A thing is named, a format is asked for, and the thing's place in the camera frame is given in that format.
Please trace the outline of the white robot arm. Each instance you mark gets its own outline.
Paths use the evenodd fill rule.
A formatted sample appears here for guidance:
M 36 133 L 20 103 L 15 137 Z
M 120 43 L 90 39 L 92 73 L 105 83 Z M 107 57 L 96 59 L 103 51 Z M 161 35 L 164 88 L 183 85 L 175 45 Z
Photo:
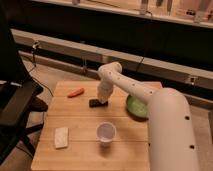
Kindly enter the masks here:
M 98 75 L 101 103 L 117 86 L 147 105 L 150 171 L 200 171 L 190 105 L 181 92 L 124 76 L 119 62 L 102 65 Z

